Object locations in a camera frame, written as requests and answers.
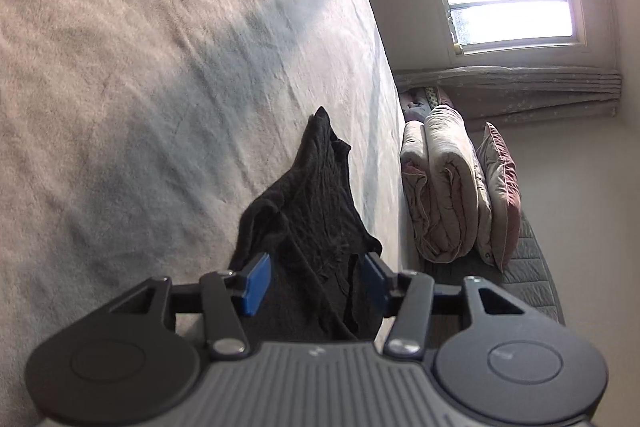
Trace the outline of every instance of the bed sheet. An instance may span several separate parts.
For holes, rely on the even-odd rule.
[[[0,0],[0,425],[31,349],[146,277],[226,267],[323,105],[354,202],[411,263],[404,121],[368,0]]]

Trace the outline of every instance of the gray curtain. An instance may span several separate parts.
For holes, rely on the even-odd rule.
[[[467,130],[572,116],[613,116],[622,76],[585,67],[470,66],[444,71],[395,71],[398,92],[440,86],[465,119]]]

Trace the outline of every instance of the black garment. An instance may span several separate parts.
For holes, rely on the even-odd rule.
[[[351,196],[350,145],[320,107],[292,168],[242,214],[230,269],[271,255],[271,286],[258,313],[242,320],[260,341],[373,339],[382,316],[360,281],[358,254],[382,245],[367,233]]]

